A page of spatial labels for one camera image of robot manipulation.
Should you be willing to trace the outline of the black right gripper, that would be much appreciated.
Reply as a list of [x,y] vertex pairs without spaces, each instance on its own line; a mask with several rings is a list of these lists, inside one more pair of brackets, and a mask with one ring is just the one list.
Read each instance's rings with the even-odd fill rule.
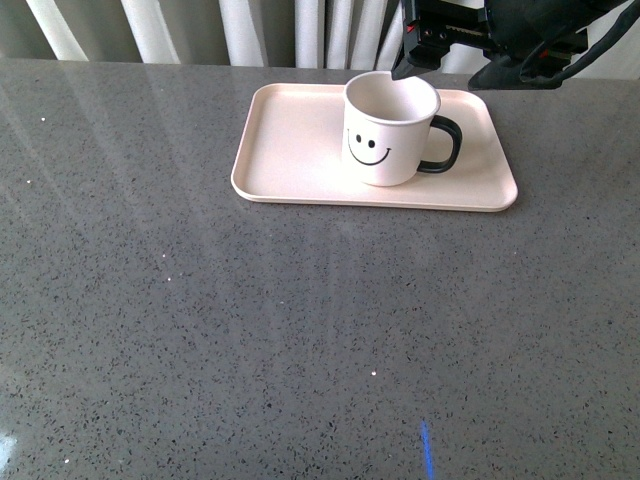
[[561,82],[521,79],[521,62],[538,46],[543,54],[587,51],[586,28],[620,6],[619,1],[504,0],[478,8],[451,1],[404,1],[402,46],[391,69],[394,81],[436,71],[453,44],[492,58],[468,82],[470,91],[551,90]]

